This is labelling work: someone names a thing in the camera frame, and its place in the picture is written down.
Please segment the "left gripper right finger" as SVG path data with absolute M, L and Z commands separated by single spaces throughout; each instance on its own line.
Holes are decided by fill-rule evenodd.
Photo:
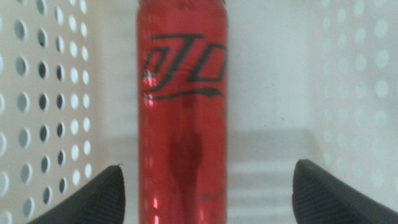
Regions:
M 297 161 L 292 187 L 292 208 L 297 223 L 397 224 L 396 211 L 308 159 Z

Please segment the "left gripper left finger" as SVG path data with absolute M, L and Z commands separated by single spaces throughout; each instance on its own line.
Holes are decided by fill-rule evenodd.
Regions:
M 113 165 L 29 224 L 123 224 L 124 217 L 123 172 Z

